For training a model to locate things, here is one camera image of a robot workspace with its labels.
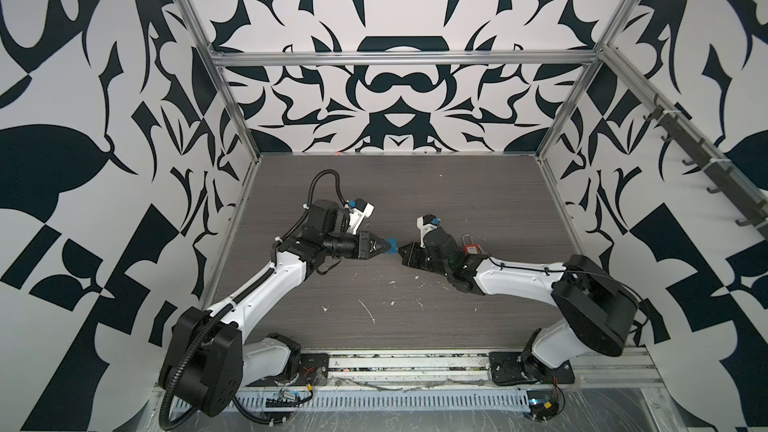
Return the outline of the red padlock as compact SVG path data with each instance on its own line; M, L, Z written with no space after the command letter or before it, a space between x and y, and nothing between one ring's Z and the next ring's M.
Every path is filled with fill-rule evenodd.
M470 234L463 234L461 241L465 253L471 255L482 255L484 253L482 247L473 240Z

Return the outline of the blue padlock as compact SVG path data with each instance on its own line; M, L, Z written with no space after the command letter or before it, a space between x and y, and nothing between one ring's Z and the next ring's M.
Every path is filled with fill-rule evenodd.
M397 252L397 241L394 238L387 238L385 240L387 244L386 254L395 254Z

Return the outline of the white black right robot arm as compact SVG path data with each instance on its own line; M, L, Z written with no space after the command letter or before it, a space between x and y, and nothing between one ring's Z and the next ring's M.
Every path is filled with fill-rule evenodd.
M639 309L628 286L582 255L550 264L504 261L469 252L441 227L398 254L404 266L441 275L462 293L521 297L559 311L558 322L535 330L523 351L501 364L501 385L552 383L558 370L588 352L621 356Z

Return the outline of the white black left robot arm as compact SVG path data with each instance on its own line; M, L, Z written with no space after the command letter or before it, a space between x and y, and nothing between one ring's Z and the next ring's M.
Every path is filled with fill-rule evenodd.
M159 373L164 390L159 425L169 431L196 412L209 417L236 399L241 386L264 378L290 381L300 346L279 334L248 345L255 326L327 258L369 260L390 250L388 241L362 229L374 211L356 199L345 205L318 200L277 239L270 261L236 292L206 309L191 307L172 328Z

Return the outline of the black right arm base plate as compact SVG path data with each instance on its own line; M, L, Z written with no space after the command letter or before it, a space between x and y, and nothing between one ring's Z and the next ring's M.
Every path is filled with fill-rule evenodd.
M491 381L497 386L571 385L576 377L569 361L551 368L528 352L490 352Z

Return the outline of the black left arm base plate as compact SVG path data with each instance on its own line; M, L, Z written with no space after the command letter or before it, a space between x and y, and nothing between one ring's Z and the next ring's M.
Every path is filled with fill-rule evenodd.
M330 355L328 353L302 353L294 364L289 363L291 376L265 377L249 383L251 387L305 387L323 386L328 380Z

